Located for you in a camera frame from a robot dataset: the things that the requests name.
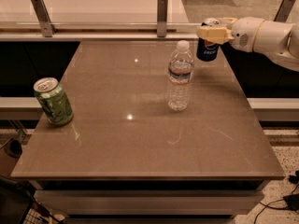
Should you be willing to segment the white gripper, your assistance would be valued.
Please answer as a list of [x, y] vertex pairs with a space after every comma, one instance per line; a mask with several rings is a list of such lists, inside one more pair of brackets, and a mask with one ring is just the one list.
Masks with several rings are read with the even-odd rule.
[[208, 42], [222, 45], [230, 41], [230, 45], [237, 50], [253, 52], [253, 44], [258, 28], [264, 19], [246, 17], [219, 18], [219, 26], [199, 26], [197, 35]]

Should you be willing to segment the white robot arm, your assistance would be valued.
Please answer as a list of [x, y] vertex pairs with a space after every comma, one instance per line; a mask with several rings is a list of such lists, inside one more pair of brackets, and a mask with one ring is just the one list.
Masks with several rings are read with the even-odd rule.
[[234, 49], [256, 52], [272, 63], [299, 71], [299, 26], [297, 23], [266, 21], [261, 18], [221, 18], [219, 24], [199, 26], [199, 38]]

